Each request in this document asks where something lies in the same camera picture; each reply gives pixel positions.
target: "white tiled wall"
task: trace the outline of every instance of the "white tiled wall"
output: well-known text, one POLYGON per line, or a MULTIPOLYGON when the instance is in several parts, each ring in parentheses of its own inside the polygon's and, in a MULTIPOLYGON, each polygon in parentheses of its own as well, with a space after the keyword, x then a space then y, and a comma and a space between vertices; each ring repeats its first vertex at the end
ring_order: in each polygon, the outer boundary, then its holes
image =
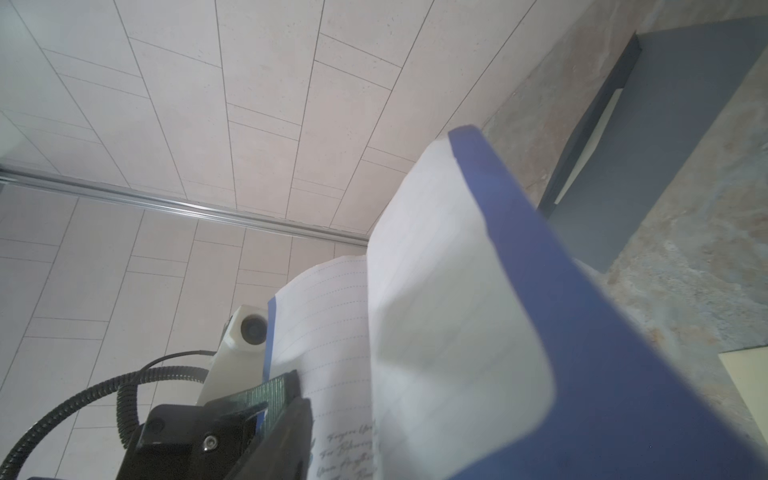
POLYGON ((0 0, 0 160, 366 234, 592 1, 0 0))
MULTIPOLYGON (((216 349, 239 305, 266 308, 306 268, 363 253, 342 243, 4 187, 0 455, 86 386, 165 353, 216 349)), ((199 391, 191 382, 141 386, 140 417, 159 403, 194 403, 199 391)), ((113 478, 124 454, 114 397, 66 419, 36 448, 21 478, 113 478)))

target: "black cable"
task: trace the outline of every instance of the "black cable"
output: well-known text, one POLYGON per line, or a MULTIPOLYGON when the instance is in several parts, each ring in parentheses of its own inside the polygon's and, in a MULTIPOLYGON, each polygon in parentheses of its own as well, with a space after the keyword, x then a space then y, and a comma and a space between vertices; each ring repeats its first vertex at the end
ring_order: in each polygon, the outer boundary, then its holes
MULTIPOLYGON (((147 365, 141 367, 141 369, 136 372, 135 378, 140 378, 144 372, 157 363, 168 359, 174 359, 178 356, 187 355, 213 356, 216 355, 216 352, 210 350, 191 350, 189 352, 171 353, 170 355, 152 360, 147 365)), ((120 436, 120 442, 123 444, 124 449, 128 448, 128 444, 131 442, 131 436, 133 436, 136 429, 139 428, 139 413, 137 406, 138 383, 139 382, 135 381, 128 382, 118 390, 118 435, 120 436)))
MULTIPOLYGON (((8 455, 5 456, 5 460, 3 460, 2 465, 0 465, 0 480, 16 480, 18 473, 22 470, 22 466, 27 458, 29 458, 32 450, 35 449, 51 430, 56 428, 57 425, 62 423, 67 417, 77 412, 79 409, 102 397, 117 392, 121 387, 131 386, 133 388, 133 395, 131 395, 130 392, 126 392, 124 398, 129 402, 131 398, 133 399, 133 413, 136 415, 136 422, 138 425, 138 414, 135 405, 136 390, 139 385, 150 382, 160 382, 163 380, 190 380, 192 382, 203 383, 208 375, 208 370, 196 366, 162 366, 155 369, 151 369, 150 367, 156 363, 178 356, 213 354, 215 354, 215 352, 209 350, 194 350, 191 352, 166 355, 148 363, 136 372, 125 373, 124 375, 105 380, 73 395, 48 412, 42 419, 38 420, 37 423, 27 430, 18 442, 16 442, 16 445, 13 446, 13 449, 11 449, 8 455)), ((120 421, 120 419, 121 416, 118 412, 118 421, 120 421)))

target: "screw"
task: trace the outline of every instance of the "screw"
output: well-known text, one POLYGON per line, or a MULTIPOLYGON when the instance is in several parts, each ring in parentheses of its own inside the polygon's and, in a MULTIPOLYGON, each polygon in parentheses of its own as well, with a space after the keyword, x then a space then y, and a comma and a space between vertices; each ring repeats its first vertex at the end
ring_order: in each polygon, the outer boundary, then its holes
POLYGON ((213 435, 208 435, 205 440, 203 440, 203 452, 210 452, 212 450, 216 450, 216 447, 219 446, 219 439, 214 437, 213 435))

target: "white ceiling tile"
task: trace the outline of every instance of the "white ceiling tile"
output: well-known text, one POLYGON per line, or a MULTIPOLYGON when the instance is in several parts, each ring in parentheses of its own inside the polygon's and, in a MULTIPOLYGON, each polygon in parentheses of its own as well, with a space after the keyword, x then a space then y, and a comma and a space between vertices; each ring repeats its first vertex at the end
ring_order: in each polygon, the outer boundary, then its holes
POLYGON ((432 0, 326 0, 320 31, 402 65, 432 0))
POLYGON ((173 260, 158 260, 156 258, 146 257, 131 257, 126 271, 184 278, 184 273, 187 272, 187 262, 174 262, 173 260))
POLYGON ((24 336, 101 340, 104 338, 104 333, 107 332, 107 325, 109 322, 33 318, 29 321, 29 327, 27 327, 24 336))
POLYGON ((38 164, 38 163, 29 163, 24 161, 13 160, 12 158, 0 157, 0 164, 4 164, 8 167, 28 168, 30 170, 39 170, 47 174, 59 175, 58 170, 53 168, 53 165, 51 165, 50 162, 48 162, 47 160, 45 161, 44 164, 42 163, 38 164))
POLYGON ((310 225, 328 227, 340 201, 338 198, 292 189, 286 218, 310 225))
POLYGON ((531 3, 435 2, 369 146, 418 160, 531 3))
POLYGON ((0 108, 89 127, 8 0, 0 0, 0 108))
POLYGON ((74 78, 63 80, 128 182, 182 191, 149 99, 74 78))
POLYGON ((237 204, 284 213, 298 142, 238 124, 230 135, 237 204))
POLYGON ((197 229, 194 233, 195 240, 221 243, 223 245, 231 245, 232 247, 242 247, 244 237, 245 227, 213 222, 211 220, 197 221, 197 229))
POLYGON ((358 230, 356 228, 345 227, 343 225, 336 225, 335 223, 331 223, 331 228, 335 230, 341 230, 343 232, 359 233, 360 235, 366 235, 368 233, 365 230, 358 230))
POLYGON ((321 0, 218 5, 227 101, 302 123, 321 0))
POLYGON ((0 238, 60 245, 77 198, 6 185, 0 193, 0 238))
POLYGON ((344 257, 345 255, 365 255, 366 251, 367 249, 365 247, 336 242, 333 258, 344 257))
POLYGON ((227 104, 227 113, 230 121, 236 124, 246 125, 283 137, 288 137, 293 140, 299 140, 301 125, 292 124, 289 121, 280 120, 279 118, 270 117, 269 115, 260 114, 257 111, 248 110, 247 108, 238 107, 237 105, 232 104, 227 104))
POLYGON ((131 44, 181 178, 234 189, 221 69, 141 41, 131 44))
POLYGON ((288 283, 285 273, 257 272, 240 269, 237 272, 237 282, 243 285, 285 286, 288 283))
POLYGON ((326 195, 327 197, 338 198, 339 200, 344 196, 344 190, 340 188, 326 187, 325 185, 314 184, 306 180, 299 180, 298 178, 293 179, 291 188, 312 192, 313 194, 326 195))
POLYGON ((333 222, 368 230, 405 177, 403 172, 361 161, 355 176, 349 182, 349 188, 346 189, 333 222))
POLYGON ((184 191, 187 192, 187 199, 189 200, 220 207, 237 208, 235 190, 199 184, 189 180, 182 180, 181 183, 184 185, 184 191))
POLYGON ((382 165, 383 167, 393 168, 403 173, 408 173, 413 167, 413 162, 397 155, 388 154, 381 150, 368 147, 362 154, 362 159, 372 164, 382 165))
POLYGON ((56 259, 57 251, 58 247, 55 245, 41 245, 40 243, 18 242, 0 238, 0 257, 3 258, 53 262, 56 259))
POLYGON ((258 208, 244 207, 243 205, 238 205, 237 209, 238 210, 242 210, 244 212, 250 212, 252 214, 265 215, 267 217, 274 217, 274 218, 285 218, 286 217, 285 214, 279 214, 277 212, 268 212, 266 210, 260 210, 258 208))
POLYGON ((317 38, 315 60, 390 90, 400 73, 397 65, 323 34, 317 38))
POLYGON ((53 170, 43 154, 2 114, 0 114, 0 157, 20 163, 37 164, 53 170))
POLYGON ((31 128, 20 130, 62 175, 128 186, 104 145, 31 128))
POLYGON ((161 188, 147 187, 146 185, 141 185, 141 184, 129 184, 129 185, 131 185, 131 188, 133 188, 134 190, 139 190, 141 192, 145 192, 146 194, 156 194, 156 195, 161 195, 162 197, 173 197, 173 198, 183 198, 183 199, 187 198, 181 192, 171 192, 168 190, 163 190, 161 188))
POLYGON ((85 127, 61 123, 47 118, 34 117, 27 114, 17 114, 13 111, 6 111, 5 116, 19 127, 29 127, 35 130, 43 130, 52 134, 64 135, 65 137, 79 138, 80 140, 92 141, 100 144, 96 133, 85 127))
POLYGON ((197 220, 166 212, 146 210, 132 254, 139 257, 186 262, 192 250, 197 220))
POLYGON ((45 56, 51 61, 53 68, 62 75, 90 81, 115 90, 149 98, 144 86, 144 79, 138 75, 127 74, 123 71, 102 67, 79 58, 68 57, 54 51, 45 51, 45 56))
POLYGON ((537 0, 441 133, 483 125, 594 0, 537 0))
POLYGON ((109 321, 142 213, 131 205, 79 199, 35 316, 109 321))
POLYGON ((221 66, 214 0, 118 0, 129 37, 221 66))
POLYGON ((389 90, 315 63, 294 177, 345 189, 389 90))
POLYGON ((294 237, 290 248, 290 268, 288 281, 304 270, 333 260, 333 242, 313 238, 294 237))
POLYGON ((247 229, 240 268, 270 273, 288 273, 291 237, 247 229))
POLYGON ((42 48, 139 74, 114 0, 15 0, 42 48))

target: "lined paper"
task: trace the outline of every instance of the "lined paper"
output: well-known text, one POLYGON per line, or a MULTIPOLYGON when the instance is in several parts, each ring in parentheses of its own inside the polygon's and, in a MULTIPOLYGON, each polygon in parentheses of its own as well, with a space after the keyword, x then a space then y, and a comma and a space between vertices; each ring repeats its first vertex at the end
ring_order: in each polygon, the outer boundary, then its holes
POLYGON ((270 378, 297 370, 312 403, 311 479, 373 474, 366 283, 365 257, 339 257, 275 295, 270 378))
POLYGON ((367 257, 377 478, 449 478, 541 423, 551 368, 447 140, 403 181, 367 257))

